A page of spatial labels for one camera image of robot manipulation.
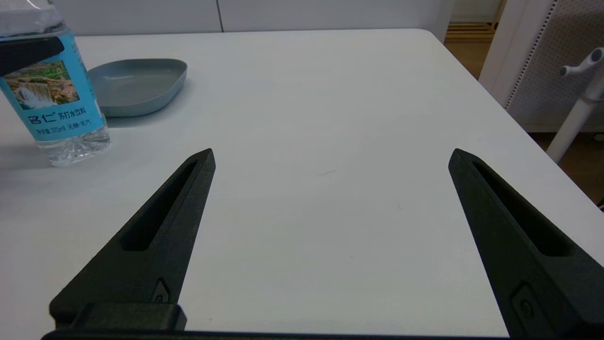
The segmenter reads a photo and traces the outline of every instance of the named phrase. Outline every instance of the screw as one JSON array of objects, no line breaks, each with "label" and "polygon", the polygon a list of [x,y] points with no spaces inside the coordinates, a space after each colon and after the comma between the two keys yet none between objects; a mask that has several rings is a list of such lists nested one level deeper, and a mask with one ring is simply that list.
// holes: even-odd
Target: screw
[{"label": "screw", "polygon": [[599,48],[597,50],[593,51],[593,53],[591,53],[591,61],[593,61],[593,62],[597,62],[598,60],[600,60],[601,57],[602,57],[602,50]]},{"label": "screw", "polygon": [[527,300],[522,300],[520,302],[520,311],[522,311],[522,315],[524,315],[525,318],[532,318],[534,315],[533,306],[531,306],[530,302]]}]

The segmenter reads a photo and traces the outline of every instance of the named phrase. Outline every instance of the white wall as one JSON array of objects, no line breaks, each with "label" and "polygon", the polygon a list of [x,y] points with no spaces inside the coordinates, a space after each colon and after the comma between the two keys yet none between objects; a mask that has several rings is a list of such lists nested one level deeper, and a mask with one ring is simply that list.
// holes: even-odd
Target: white wall
[{"label": "white wall", "polygon": [[224,31],[423,28],[445,38],[453,0],[219,0]]},{"label": "white wall", "polygon": [[497,12],[499,1],[455,0],[451,22],[492,22]]},{"label": "white wall", "polygon": [[220,32],[216,0],[54,0],[76,35]]},{"label": "white wall", "polygon": [[454,0],[54,0],[77,35],[423,28],[441,41]]}]

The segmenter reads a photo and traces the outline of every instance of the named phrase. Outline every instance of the perforated panel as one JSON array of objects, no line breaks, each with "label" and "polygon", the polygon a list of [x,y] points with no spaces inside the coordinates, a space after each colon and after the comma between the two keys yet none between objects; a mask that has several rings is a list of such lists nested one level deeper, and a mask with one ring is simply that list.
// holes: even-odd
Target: perforated panel
[{"label": "perforated panel", "polygon": [[[595,71],[563,79],[560,68],[578,65],[602,46],[603,0],[554,1],[507,101],[508,113],[524,126],[541,125],[555,131]],[[604,105],[590,118],[590,124],[604,125]]]}]

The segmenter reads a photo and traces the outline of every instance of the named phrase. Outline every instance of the waterfall picture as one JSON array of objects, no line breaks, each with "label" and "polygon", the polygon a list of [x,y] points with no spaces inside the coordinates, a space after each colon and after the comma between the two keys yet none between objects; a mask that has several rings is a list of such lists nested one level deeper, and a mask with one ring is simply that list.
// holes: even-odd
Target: waterfall picture
[{"label": "waterfall picture", "polygon": [[62,61],[39,62],[4,76],[23,110],[80,100]]}]

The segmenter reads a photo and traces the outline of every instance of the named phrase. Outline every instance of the white table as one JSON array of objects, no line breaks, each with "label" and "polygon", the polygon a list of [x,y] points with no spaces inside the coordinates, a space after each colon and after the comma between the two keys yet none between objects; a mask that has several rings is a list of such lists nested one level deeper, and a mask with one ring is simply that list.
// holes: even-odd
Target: white table
[{"label": "white table", "polygon": [[0,329],[48,304],[190,154],[216,174],[180,297],[189,330],[506,336],[447,164],[483,158],[604,263],[604,216],[431,34],[78,38],[88,67],[175,57],[165,110],[47,165],[0,99]]}]

